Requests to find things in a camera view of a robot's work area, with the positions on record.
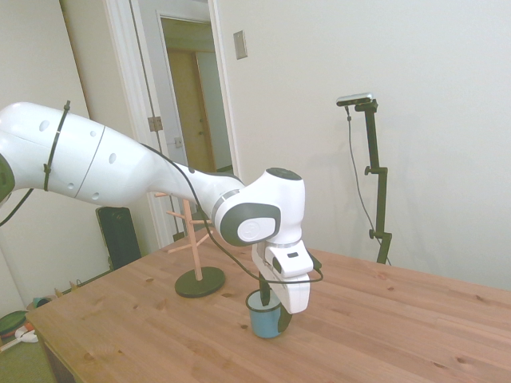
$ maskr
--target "black cable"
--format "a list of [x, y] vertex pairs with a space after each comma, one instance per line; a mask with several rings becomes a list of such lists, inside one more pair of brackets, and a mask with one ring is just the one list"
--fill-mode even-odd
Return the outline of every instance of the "black cable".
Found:
[[53, 156], [55, 155], [55, 149], [57, 148], [58, 139], [60, 138], [60, 135], [61, 135], [62, 126], [64, 126], [65, 116], [67, 116], [67, 112], [70, 109], [70, 106], [69, 106], [70, 102], [71, 101], [67, 100], [67, 103], [64, 105], [64, 112], [62, 113], [61, 122], [58, 124], [57, 131], [55, 132], [55, 137], [53, 139], [53, 145], [51, 146], [48, 164], [43, 164], [44, 172], [45, 172], [45, 185], [44, 185], [45, 192], [48, 191], [48, 181], [50, 180], [51, 164], [53, 162]]
[[320, 278], [317, 278], [317, 279], [310, 279], [308, 281], [292, 281], [292, 282], [284, 282], [284, 281], [268, 281], [266, 280], [265, 278], [260, 278], [258, 277], [257, 275], [253, 274], [247, 267], [245, 267], [234, 255], [232, 255], [227, 249], [225, 249], [222, 245], [220, 245], [215, 237], [213, 237], [213, 234], [210, 232], [209, 230], [209, 225], [208, 225], [208, 217], [206, 216], [206, 213], [204, 212], [204, 210], [202, 209], [202, 206], [200, 205], [200, 202], [199, 202], [199, 198], [197, 197], [197, 194], [195, 193], [195, 189], [193, 188], [192, 186], [192, 183], [190, 182], [190, 179], [186, 176], [186, 174], [184, 174], [184, 172], [181, 170], [181, 168], [179, 166], [177, 166], [172, 160], [170, 160], [169, 158], [167, 158], [164, 154], [158, 152], [156, 149], [154, 148], [151, 148], [150, 146], [146, 145], [146, 144], [142, 144], [144, 145], [147, 149], [151, 150], [152, 152], [155, 152], [158, 156], [160, 156], [161, 158], [163, 158], [164, 160], [166, 160], [167, 162], [169, 162], [174, 168], [177, 169], [177, 171], [179, 173], [181, 173], [181, 175], [184, 177], [184, 179], [186, 180], [188, 186], [190, 187], [190, 190], [192, 191], [192, 194], [193, 194], [193, 198], [195, 199], [195, 202], [197, 204], [197, 207], [199, 209], [199, 212], [200, 212], [200, 215], [202, 216], [202, 220], [204, 221], [204, 225], [206, 226], [206, 231], [208, 232], [208, 235], [209, 235], [209, 238], [211, 238], [211, 241], [213, 241], [213, 243], [219, 248], [221, 249], [230, 259], [232, 259], [239, 267], [241, 267], [241, 269], [247, 273], [248, 275], [250, 275], [252, 278], [260, 281], [260, 282], [267, 282], [267, 283], [274, 283], [274, 284], [278, 284], [278, 285], [295, 285], [295, 284], [299, 284], [299, 283], [314, 283], [314, 282], [319, 282], [319, 281], [322, 281], [323, 280], [323, 273], [321, 272], [320, 269], [314, 269], [316, 270], [316, 272], [319, 274]]
[[[375, 232], [376, 230], [374, 229], [373, 221], [371, 220], [371, 218], [369, 216], [369, 213], [367, 212], [366, 204], [364, 203], [364, 200], [362, 198], [362, 193], [360, 192], [360, 184], [358, 183], [357, 165], [355, 164], [355, 157], [353, 156], [353, 147], [351, 145], [351, 116], [350, 116], [350, 109], [347, 106], [345, 106], [344, 108], [345, 108], [346, 113], [348, 115], [348, 118], [347, 118], [348, 119], [348, 141], [350, 143], [351, 163], [353, 164], [353, 170], [355, 172], [355, 181], [356, 181], [356, 184], [357, 184], [358, 198], [360, 199], [360, 203], [362, 204], [362, 208], [364, 209], [364, 212], [366, 213], [366, 217], [369, 220], [370, 228], [373, 230], [373, 232]], [[376, 240], [378, 241], [379, 245], [381, 246], [382, 245], [382, 241], [380, 241], [379, 238], [376, 238]], [[387, 261], [389, 262], [389, 265], [392, 266], [392, 263], [390, 263], [390, 259], [388, 257], [387, 257]]]
[[4, 225], [4, 223], [7, 223], [9, 219], [13, 218], [13, 215], [16, 214], [16, 211], [25, 203], [26, 199], [29, 198], [29, 195], [33, 192], [33, 189], [29, 189], [29, 191], [25, 194], [25, 196], [22, 198], [21, 201], [18, 202], [18, 205], [13, 209], [13, 211], [5, 218], [3, 221], [0, 222], [0, 227]]

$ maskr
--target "wall plate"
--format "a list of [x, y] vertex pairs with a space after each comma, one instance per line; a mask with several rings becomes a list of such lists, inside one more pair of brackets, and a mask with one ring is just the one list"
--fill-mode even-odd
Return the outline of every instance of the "wall plate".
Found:
[[234, 34], [234, 48], [236, 49], [236, 58], [238, 60], [248, 57], [244, 31], [241, 30]]

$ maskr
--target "door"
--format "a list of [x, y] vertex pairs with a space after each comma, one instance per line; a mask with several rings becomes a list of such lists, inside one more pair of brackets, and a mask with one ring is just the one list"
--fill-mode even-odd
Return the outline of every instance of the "door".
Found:
[[[70, 112], [88, 116], [58, 0], [0, 2], [0, 36], [4, 57], [0, 61], [0, 109], [18, 101], [61, 109], [70, 100]], [[13, 193], [0, 208], [0, 220], [25, 193]], [[21, 296], [26, 306], [35, 297], [52, 294], [54, 288], [67, 290], [69, 281], [84, 282], [109, 269], [95, 209], [36, 190], [0, 228], [0, 316], [9, 309], [4, 306], [8, 301], [19, 303]], [[10, 282], [3, 290], [8, 273], [18, 293]]]
[[[205, 82], [207, 83], [208, 95], [211, 94], [211, 89], [218, 90], [216, 101], [211, 102], [211, 97], [206, 97], [208, 102], [205, 104], [204, 94], [200, 94], [203, 90], [200, 82], [203, 74], [200, 72], [197, 62], [203, 62], [205, 65], [211, 65], [211, 62], [215, 62], [211, 59], [204, 60], [200, 56], [202, 53], [215, 54], [208, 3], [205, 0], [132, 0], [132, 4], [137, 28], [143, 32], [142, 34], [139, 33], [139, 35], [143, 35], [140, 41], [141, 48], [147, 50], [149, 56], [152, 74], [149, 82], [152, 79], [154, 80], [153, 85], [149, 84], [150, 89], [154, 88], [154, 92], [151, 92], [151, 98], [153, 102], [156, 101], [159, 105], [158, 110], [161, 114], [170, 158], [182, 164], [189, 164], [192, 167], [195, 167], [193, 165], [195, 164], [200, 170], [207, 169], [208, 172], [218, 170], [231, 172], [233, 168], [232, 156], [236, 154], [231, 150], [232, 139], [228, 135], [228, 122], [226, 122], [224, 110], [222, 110], [224, 115], [218, 118], [218, 108], [216, 106], [220, 104], [222, 105], [221, 108], [224, 109], [222, 104], [224, 98], [220, 92], [217, 68], [216, 85], [212, 85], [214, 80], [210, 80], [210, 69], [204, 72], [208, 76]], [[170, 42], [167, 27], [171, 30]], [[190, 43], [195, 44], [195, 48], [190, 49], [188, 45]], [[184, 84], [185, 81], [182, 81], [180, 76], [175, 75], [175, 69], [172, 68], [166, 48], [172, 49], [172, 51], [187, 50], [195, 54], [195, 56], [186, 57], [182, 53], [180, 57], [177, 57], [177, 52], [173, 52], [173, 55], [176, 56], [176, 64], [180, 66], [178, 70], [183, 69], [183, 66], [188, 67], [186, 77], [189, 84]], [[185, 108], [187, 103], [180, 102], [180, 100], [186, 99], [182, 95], [183, 86], [188, 87], [189, 90], [197, 89], [197, 94], [192, 99], [195, 100], [198, 97], [199, 106], [195, 105], [189, 108], [195, 109], [193, 113], [199, 117], [198, 122], [202, 126], [198, 125], [195, 117], [192, 124], [190, 122], [192, 117], [179, 111], [179, 108]], [[210, 105], [214, 105], [216, 108], [215, 118], [212, 119], [208, 118]], [[215, 126], [208, 126], [208, 122], [214, 123]]]
[[188, 166], [202, 172], [216, 172], [197, 55], [169, 49], [168, 60]]

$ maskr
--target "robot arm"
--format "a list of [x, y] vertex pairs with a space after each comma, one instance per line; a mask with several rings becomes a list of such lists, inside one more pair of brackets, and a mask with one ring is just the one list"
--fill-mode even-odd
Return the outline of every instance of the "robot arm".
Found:
[[[13, 190], [43, 188], [61, 111], [17, 103], [0, 112], [0, 200]], [[254, 245], [252, 259], [290, 314], [307, 308], [313, 263], [301, 240], [305, 189], [293, 172], [268, 169], [245, 187], [237, 178], [176, 166], [204, 212], [234, 246]], [[101, 206], [122, 207], [147, 192], [194, 201], [183, 175], [167, 160], [104, 125], [68, 114], [48, 191]]]

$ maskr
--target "wood grain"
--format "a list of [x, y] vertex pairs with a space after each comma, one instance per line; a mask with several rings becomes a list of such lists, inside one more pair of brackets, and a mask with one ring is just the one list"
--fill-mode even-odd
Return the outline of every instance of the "wood grain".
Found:
[[[244, 304], [258, 282], [206, 240], [201, 262], [226, 283], [182, 298], [174, 282], [192, 256], [171, 247], [29, 314], [77, 381], [511, 381], [511, 292], [312, 251], [325, 280], [285, 333], [264, 340]], [[249, 248], [228, 249], [256, 271]]]

